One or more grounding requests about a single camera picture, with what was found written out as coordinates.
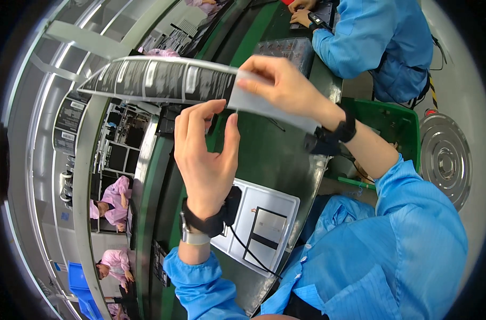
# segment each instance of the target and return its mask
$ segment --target blue plastic bin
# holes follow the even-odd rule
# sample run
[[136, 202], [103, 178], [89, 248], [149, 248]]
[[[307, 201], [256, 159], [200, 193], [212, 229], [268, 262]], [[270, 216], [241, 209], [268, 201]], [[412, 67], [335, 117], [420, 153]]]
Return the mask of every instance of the blue plastic bin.
[[80, 303], [80, 311], [90, 320], [103, 320], [103, 316], [99, 312], [99, 308], [95, 304], [93, 300], [90, 301], [83, 301], [79, 300]]
[[85, 279], [81, 263], [69, 263], [69, 289], [78, 297], [80, 311], [90, 320], [103, 320]]
[[81, 263], [73, 263], [69, 261], [69, 288], [73, 289], [88, 289], [88, 284], [86, 283], [85, 273], [83, 273], [83, 267]]

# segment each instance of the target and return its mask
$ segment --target red object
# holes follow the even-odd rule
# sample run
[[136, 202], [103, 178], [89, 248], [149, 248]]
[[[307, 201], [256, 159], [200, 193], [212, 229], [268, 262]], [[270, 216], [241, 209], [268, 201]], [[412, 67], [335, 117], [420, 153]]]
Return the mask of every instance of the red object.
[[433, 113], [438, 113], [437, 110], [435, 109], [427, 109], [426, 112], [424, 113], [425, 117], [432, 115]]

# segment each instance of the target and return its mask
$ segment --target clear plastic tray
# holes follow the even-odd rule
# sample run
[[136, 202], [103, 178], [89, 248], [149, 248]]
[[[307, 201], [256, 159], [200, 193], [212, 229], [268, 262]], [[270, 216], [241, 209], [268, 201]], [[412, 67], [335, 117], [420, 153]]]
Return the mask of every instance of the clear plastic tray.
[[314, 58], [314, 49], [306, 37], [288, 38], [259, 42], [254, 49], [254, 54], [287, 58], [303, 75], [307, 76]]

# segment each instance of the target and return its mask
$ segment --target hand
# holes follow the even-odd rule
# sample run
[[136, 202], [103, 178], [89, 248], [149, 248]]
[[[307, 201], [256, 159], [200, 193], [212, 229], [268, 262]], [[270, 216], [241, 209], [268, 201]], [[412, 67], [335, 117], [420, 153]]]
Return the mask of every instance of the hand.
[[334, 131], [344, 111], [326, 99], [296, 67], [285, 58], [260, 55], [251, 56], [240, 67], [241, 70], [259, 74], [275, 83], [240, 79], [238, 86], [263, 97], [273, 106], [285, 112], [312, 118], [328, 130]]
[[188, 208], [199, 218], [207, 219], [220, 211], [231, 190], [238, 168], [238, 115], [233, 113], [225, 125], [223, 152], [209, 153], [205, 130], [220, 113], [225, 100], [211, 100], [182, 110], [175, 119], [175, 161], [188, 194]]
[[134, 282], [133, 275], [129, 270], [124, 270], [124, 275], [126, 276], [126, 280], [129, 282]]
[[296, 11], [295, 13], [292, 14], [291, 21], [289, 23], [295, 23], [298, 22], [301, 25], [304, 25], [305, 27], [309, 27], [312, 21], [308, 18], [308, 13], [310, 11], [306, 9], [301, 9]]
[[294, 0], [288, 9], [291, 13], [294, 13], [299, 6], [303, 6], [304, 9], [311, 10], [316, 5], [316, 0]]
[[127, 198], [126, 198], [126, 196], [124, 194], [121, 194], [120, 196], [121, 196], [120, 202], [122, 204], [122, 208], [127, 209], [128, 208], [128, 205], [127, 205]]

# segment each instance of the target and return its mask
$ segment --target pink cap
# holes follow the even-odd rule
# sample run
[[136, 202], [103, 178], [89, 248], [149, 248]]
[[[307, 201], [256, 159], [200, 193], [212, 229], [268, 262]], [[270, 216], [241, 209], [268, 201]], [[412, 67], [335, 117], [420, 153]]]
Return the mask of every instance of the pink cap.
[[92, 219], [99, 219], [99, 209], [92, 199], [90, 199], [90, 217]]

